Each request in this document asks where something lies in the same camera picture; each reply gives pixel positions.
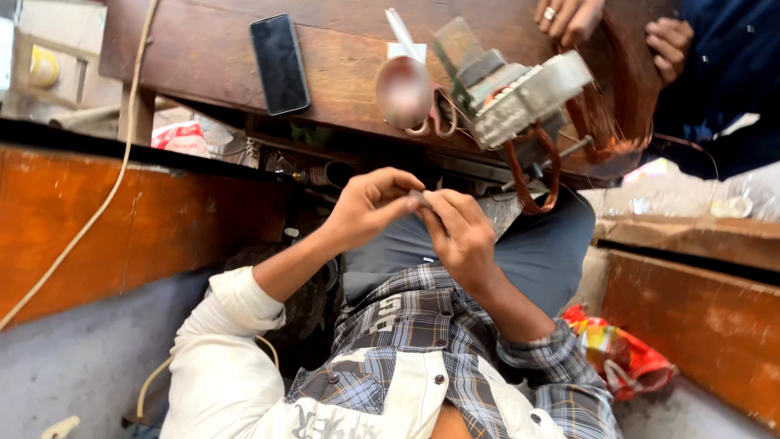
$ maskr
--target plaid shirt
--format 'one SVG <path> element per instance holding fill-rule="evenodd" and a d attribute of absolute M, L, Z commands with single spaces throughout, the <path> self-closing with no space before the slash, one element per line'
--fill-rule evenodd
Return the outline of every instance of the plaid shirt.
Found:
<path fill-rule="evenodd" d="M 300 370 L 286 401 L 312 397 L 379 414 L 396 353 L 440 351 L 448 374 L 446 398 L 473 437 L 509 437 L 478 369 L 480 357 L 504 378 L 527 378 L 533 390 L 530 402 L 546 411 L 567 437 L 621 437 L 604 381 L 587 363 L 566 323 L 558 320 L 556 325 L 553 334 L 537 341 L 504 341 L 490 316 L 443 266 L 413 267 L 342 310 L 331 359 L 313 372 Z M 360 362 L 341 361 L 347 358 Z M 329 386 L 334 373 L 339 385 Z"/>

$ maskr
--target red plastic bag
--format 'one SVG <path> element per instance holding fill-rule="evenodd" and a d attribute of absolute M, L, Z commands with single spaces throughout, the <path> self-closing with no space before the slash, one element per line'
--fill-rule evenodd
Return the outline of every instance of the red plastic bag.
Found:
<path fill-rule="evenodd" d="M 580 338 L 588 362 L 616 401 L 656 391 L 677 374 L 677 367 L 658 351 L 601 317 L 585 316 L 582 305 L 567 309 L 562 318 Z"/>

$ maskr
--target black smartphone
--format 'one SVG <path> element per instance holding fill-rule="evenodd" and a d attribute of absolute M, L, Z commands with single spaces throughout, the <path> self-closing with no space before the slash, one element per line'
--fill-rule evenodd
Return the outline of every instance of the black smartphone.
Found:
<path fill-rule="evenodd" d="M 268 115 L 278 116 L 308 107 L 309 88 L 290 17 L 282 14 L 258 20 L 249 25 L 249 32 Z"/>

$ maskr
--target hand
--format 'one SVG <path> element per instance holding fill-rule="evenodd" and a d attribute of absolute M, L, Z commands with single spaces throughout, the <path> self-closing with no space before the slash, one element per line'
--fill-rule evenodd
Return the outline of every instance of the hand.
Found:
<path fill-rule="evenodd" d="M 544 18 L 544 11 L 555 11 L 552 20 Z M 573 48 L 587 40 L 601 23 L 604 0 L 539 0 L 534 22 L 543 34 L 560 40 L 565 48 Z"/>
<path fill-rule="evenodd" d="M 422 191 L 425 185 L 411 173 L 395 168 L 352 177 L 317 232 L 336 253 L 360 247 L 387 225 L 420 207 L 417 198 L 407 196 L 409 189 Z"/>
<path fill-rule="evenodd" d="M 655 66 L 661 72 L 664 85 L 669 85 L 683 72 L 693 40 L 693 29 L 687 21 L 670 18 L 651 21 L 644 29 L 647 31 L 647 45 L 658 52 L 653 58 Z"/>
<path fill-rule="evenodd" d="M 472 297 L 489 289 L 501 269 L 493 260 L 493 224 L 469 195 L 443 189 L 423 192 L 430 209 L 420 213 L 431 235 L 434 252 L 455 280 Z"/>

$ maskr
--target wooden workbench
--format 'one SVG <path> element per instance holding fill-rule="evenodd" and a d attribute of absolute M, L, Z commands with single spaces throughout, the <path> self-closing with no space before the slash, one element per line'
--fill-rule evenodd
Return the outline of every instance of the wooden workbench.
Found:
<path fill-rule="evenodd" d="M 548 37 L 533 22 L 536 0 L 431 0 L 378 4 L 361 0 L 161 0 L 151 29 L 140 84 L 148 90 L 195 102 L 263 114 L 265 101 L 249 24 L 288 13 L 296 22 L 312 105 L 293 119 L 360 133 L 380 134 L 439 151 L 472 154 L 479 149 L 467 136 L 410 138 L 385 123 L 374 98 L 377 73 L 386 59 L 386 41 L 394 41 L 384 8 L 395 7 L 415 42 L 429 44 L 427 67 L 438 83 L 450 84 L 431 48 L 436 30 L 463 16 L 485 48 L 497 48 L 510 62 L 542 63 L 553 56 Z M 644 44 L 644 26 L 671 16 L 679 0 L 613 0 L 608 9 L 643 62 L 643 80 L 659 81 Z M 146 0 L 108 0 L 100 73 L 129 82 Z M 598 31 L 580 48 L 611 96 L 609 48 Z M 654 102 L 638 102 L 654 105 Z M 583 155 L 564 162 L 564 170 L 584 176 L 619 177 L 624 165 L 592 166 Z"/>

